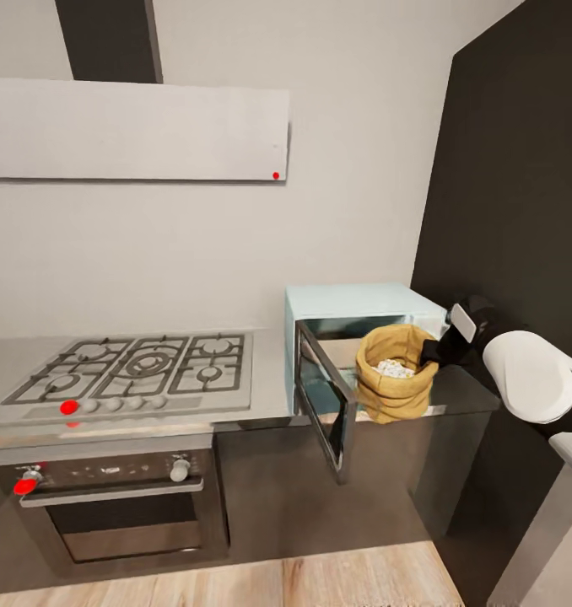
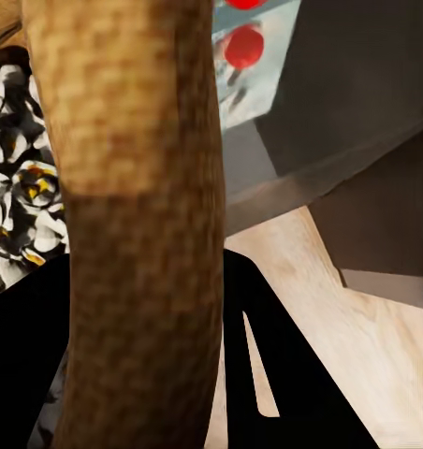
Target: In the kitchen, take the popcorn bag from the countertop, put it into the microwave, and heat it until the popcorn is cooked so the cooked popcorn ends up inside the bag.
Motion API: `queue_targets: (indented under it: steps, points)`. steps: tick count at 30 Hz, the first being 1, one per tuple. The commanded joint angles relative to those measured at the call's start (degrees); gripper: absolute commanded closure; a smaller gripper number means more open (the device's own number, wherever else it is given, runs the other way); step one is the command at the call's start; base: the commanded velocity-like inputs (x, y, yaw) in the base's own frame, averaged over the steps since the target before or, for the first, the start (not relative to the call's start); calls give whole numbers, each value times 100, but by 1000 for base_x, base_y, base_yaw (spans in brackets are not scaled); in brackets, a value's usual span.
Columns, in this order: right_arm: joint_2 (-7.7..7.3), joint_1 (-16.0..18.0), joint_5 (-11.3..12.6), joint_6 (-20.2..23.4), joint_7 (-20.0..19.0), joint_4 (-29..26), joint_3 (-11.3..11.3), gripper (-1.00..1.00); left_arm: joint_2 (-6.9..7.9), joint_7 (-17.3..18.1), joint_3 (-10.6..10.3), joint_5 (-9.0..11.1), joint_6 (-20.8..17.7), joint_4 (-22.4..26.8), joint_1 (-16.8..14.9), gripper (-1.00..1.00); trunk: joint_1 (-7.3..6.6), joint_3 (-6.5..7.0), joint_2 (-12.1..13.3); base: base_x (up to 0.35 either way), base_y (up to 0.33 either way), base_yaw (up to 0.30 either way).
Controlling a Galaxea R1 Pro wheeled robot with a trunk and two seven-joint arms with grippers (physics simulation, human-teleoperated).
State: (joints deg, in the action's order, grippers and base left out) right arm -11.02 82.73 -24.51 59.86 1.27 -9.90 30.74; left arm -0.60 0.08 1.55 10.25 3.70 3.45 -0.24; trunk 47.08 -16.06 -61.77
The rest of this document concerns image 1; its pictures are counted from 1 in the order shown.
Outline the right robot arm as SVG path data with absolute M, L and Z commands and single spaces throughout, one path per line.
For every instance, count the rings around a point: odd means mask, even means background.
M 508 410 L 538 431 L 572 467 L 572 359 L 485 295 L 454 304 L 424 361 L 488 368 Z

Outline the microwave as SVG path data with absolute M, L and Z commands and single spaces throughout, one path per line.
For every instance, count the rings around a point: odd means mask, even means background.
M 338 486 L 348 483 L 359 398 L 356 353 L 378 327 L 415 325 L 440 340 L 447 309 L 400 282 L 285 286 L 292 376 Z

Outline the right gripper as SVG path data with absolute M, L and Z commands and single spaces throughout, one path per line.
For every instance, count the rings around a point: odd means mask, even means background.
M 432 360 L 441 364 L 459 365 L 461 368 L 472 368 L 476 365 L 473 347 L 461 350 L 452 346 L 445 335 L 440 340 L 425 340 L 423 349 L 424 361 Z

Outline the popcorn bag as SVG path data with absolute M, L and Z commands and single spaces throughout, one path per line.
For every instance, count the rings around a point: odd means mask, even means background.
M 375 328 L 359 344 L 355 396 L 368 415 L 380 424 L 420 418 L 429 408 L 429 393 L 441 363 L 422 364 L 424 341 L 434 340 L 415 325 Z M 381 373 L 385 362 L 395 363 L 412 375 Z

